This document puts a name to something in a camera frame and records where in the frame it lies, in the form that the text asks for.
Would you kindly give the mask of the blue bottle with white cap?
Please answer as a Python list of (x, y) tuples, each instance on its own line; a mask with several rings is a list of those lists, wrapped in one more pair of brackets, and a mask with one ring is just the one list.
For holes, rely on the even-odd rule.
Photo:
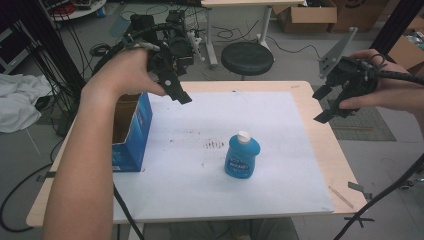
[(260, 153), (259, 143), (246, 131), (239, 131), (229, 140), (224, 170), (234, 178), (248, 179), (253, 175), (255, 159)]

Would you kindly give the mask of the thin wooden stick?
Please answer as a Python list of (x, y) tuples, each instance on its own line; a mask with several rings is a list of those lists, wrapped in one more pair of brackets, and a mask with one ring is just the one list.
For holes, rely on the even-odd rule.
[(354, 209), (354, 205), (348, 201), (339, 191), (334, 189), (332, 186), (328, 186), (328, 188), (342, 201), (344, 202), (349, 208)]

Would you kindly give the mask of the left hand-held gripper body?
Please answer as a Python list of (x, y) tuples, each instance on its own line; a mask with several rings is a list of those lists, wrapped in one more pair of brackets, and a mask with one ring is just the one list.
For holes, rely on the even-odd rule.
[(152, 15), (133, 14), (129, 35), (150, 49), (148, 69), (154, 74), (169, 70), (184, 75), (198, 53), (195, 34), (186, 29), (184, 10), (170, 10), (165, 22), (158, 24)]

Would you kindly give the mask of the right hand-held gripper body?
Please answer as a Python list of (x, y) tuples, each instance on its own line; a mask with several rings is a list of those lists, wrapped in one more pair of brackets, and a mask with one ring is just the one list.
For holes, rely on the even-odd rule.
[(357, 33), (351, 27), (348, 33), (336, 43), (319, 61), (319, 77), (325, 80), (323, 85), (341, 87), (339, 98), (342, 100), (362, 96), (376, 87), (376, 78), (380, 66), (368, 59), (356, 59), (344, 55), (345, 48)]

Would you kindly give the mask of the person's left hand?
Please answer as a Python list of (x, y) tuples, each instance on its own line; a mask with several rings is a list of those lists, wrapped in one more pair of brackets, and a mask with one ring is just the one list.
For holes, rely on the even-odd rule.
[(81, 101), (117, 101), (123, 95), (142, 92), (165, 96), (165, 90), (147, 71), (148, 52), (125, 50), (108, 61), (86, 84)]

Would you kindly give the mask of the blue cardboard box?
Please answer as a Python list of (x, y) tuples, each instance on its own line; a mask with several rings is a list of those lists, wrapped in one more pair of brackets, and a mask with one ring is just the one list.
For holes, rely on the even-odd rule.
[(114, 172), (140, 172), (152, 120), (147, 93), (124, 95), (115, 108), (112, 168)]

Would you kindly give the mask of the grey floor mat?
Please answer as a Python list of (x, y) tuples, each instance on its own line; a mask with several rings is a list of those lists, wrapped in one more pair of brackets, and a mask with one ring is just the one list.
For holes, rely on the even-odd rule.
[(375, 107), (361, 108), (346, 118), (329, 121), (338, 140), (395, 141), (396, 138)]

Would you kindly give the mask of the closed brown cardboard box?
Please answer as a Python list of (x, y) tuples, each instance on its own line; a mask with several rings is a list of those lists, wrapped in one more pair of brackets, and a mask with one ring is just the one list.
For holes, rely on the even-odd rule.
[(370, 31), (390, 0), (331, 0), (337, 8), (337, 22), (330, 24), (331, 33), (344, 33), (351, 27)]

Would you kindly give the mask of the round white table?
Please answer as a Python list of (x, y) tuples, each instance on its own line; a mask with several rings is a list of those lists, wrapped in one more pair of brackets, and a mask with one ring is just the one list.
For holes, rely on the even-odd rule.
[(47, 12), (53, 21), (66, 21), (96, 13), (98, 16), (105, 15), (104, 6), (107, 0), (87, 0), (89, 6), (74, 5), (71, 0), (63, 0), (61, 3), (50, 7)]

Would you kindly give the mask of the white paper sheet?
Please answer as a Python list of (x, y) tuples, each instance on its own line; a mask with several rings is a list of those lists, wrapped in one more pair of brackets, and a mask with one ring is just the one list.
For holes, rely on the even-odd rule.
[[(291, 93), (194, 93), (181, 105), (151, 96), (153, 119), (140, 171), (115, 185), (140, 222), (331, 213), (327, 186)], [(229, 140), (259, 142), (253, 175), (224, 171)]]

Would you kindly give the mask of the white-legged wooden table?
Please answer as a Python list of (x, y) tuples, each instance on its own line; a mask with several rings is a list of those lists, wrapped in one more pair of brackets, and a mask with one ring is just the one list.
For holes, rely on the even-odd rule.
[(303, 0), (201, 0), (201, 4), (206, 8), (206, 50), (210, 68), (212, 70), (218, 67), (218, 60), (216, 57), (215, 49), (212, 42), (212, 24), (211, 24), (211, 11), (214, 7), (228, 7), (228, 6), (263, 6), (263, 20), (261, 32), (256, 36), (256, 41), (268, 48), (266, 43), (266, 36), (269, 26), (269, 20), (274, 5), (296, 5), (301, 4)]

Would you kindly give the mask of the white cloth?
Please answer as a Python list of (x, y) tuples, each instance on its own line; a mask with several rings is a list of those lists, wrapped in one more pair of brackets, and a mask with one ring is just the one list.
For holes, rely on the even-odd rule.
[(37, 100), (51, 94), (44, 75), (0, 74), (0, 132), (13, 133), (34, 124), (41, 117)]

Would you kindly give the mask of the person's right hand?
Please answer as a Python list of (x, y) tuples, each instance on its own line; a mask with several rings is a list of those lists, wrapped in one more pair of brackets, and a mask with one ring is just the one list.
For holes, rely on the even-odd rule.
[(374, 92), (343, 100), (341, 109), (383, 107), (407, 111), (413, 115), (424, 115), (424, 86), (403, 80), (380, 78)]

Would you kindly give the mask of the open brown cardboard box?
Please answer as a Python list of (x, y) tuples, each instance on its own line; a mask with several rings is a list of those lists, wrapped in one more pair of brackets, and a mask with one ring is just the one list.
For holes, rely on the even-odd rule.
[(337, 7), (331, 0), (305, 0), (303, 4), (274, 5), (272, 10), (284, 33), (323, 33), (337, 22)]

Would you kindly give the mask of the brown cardboard box with contents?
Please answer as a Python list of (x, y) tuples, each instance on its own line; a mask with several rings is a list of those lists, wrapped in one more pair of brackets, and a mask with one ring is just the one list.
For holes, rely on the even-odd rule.
[(414, 18), (388, 56), (410, 73), (424, 76), (424, 17)]

